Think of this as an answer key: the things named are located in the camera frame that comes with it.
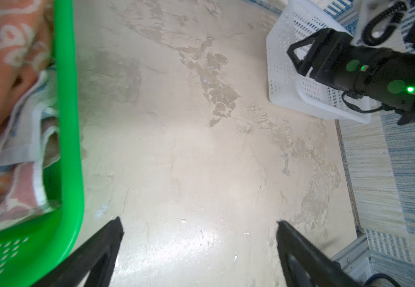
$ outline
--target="white plastic basket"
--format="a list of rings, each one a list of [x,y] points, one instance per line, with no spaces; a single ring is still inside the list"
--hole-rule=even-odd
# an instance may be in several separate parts
[[[299,75],[287,55],[287,49],[292,43],[321,28],[347,32],[310,0],[289,0],[289,4],[266,39],[269,100],[274,104],[323,119],[349,118],[369,123],[371,115],[354,112],[348,108],[342,101],[342,92],[320,84],[310,77]],[[303,59],[309,47],[297,49],[297,56]],[[354,103],[363,110],[370,109],[368,97]]]

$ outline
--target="beige floor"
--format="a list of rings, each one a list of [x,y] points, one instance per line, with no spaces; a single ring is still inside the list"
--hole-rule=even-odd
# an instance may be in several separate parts
[[[241,0],[77,0],[85,186],[77,246],[111,218],[112,286],[285,286],[276,220],[355,239],[333,121],[267,98],[276,16]]]

